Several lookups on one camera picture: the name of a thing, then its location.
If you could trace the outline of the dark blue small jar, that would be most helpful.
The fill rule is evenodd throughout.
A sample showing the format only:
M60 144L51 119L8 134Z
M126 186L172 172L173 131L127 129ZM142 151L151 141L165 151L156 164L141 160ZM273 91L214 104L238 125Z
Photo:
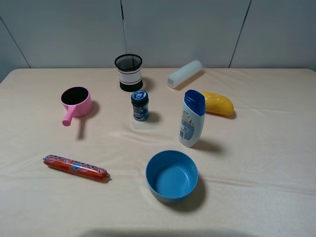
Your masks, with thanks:
M137 121L145 121L149 116L149 97L148 93L144 90L138 90L132 93L131 103L133 107L133 117Z

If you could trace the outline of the white blue shampoo bottle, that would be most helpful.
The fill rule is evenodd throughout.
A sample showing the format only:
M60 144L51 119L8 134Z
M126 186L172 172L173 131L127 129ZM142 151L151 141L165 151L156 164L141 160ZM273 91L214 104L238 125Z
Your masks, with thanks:
M196 90L185 92L179 131L179 141L190 148L199 140L204 126L205 98Z

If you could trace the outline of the white translucent cylinder tube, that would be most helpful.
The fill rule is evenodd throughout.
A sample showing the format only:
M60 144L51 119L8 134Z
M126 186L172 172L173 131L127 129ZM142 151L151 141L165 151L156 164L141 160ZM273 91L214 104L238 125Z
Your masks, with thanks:
M202 64L194 60L167 76L167 85L176 88L202 70Z

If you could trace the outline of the blue plastic bowl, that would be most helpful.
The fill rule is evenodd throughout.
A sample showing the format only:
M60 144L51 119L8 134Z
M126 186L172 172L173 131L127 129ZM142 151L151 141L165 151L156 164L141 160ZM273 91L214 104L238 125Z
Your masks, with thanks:
M179 203L196 188L199 175L195 162L185 153L166 150L147 163L145 177L153 196L163 203Z

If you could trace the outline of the yellow oval plastic case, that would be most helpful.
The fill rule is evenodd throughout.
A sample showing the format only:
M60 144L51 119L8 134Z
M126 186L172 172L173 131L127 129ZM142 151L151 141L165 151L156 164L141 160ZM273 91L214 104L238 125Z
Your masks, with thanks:
M234 106L227 97L212 92L202 92L202 95L205 98L206 112L225 116L234 112Z

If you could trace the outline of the black mesh pen cup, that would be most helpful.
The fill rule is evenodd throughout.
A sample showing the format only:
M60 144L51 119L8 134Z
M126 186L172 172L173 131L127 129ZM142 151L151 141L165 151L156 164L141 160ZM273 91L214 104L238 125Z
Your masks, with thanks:
M142 58L136 54L123 54L115 59L119 85L123 91L135 92L142 88L142 62Z

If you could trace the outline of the red wrapped sausage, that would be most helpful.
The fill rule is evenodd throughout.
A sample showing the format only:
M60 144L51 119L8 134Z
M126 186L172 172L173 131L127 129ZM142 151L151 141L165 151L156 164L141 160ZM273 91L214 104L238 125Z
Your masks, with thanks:
M49 167L97 181L105 181L110 178L104 168L61 156L47 155L43 158L43 163Z

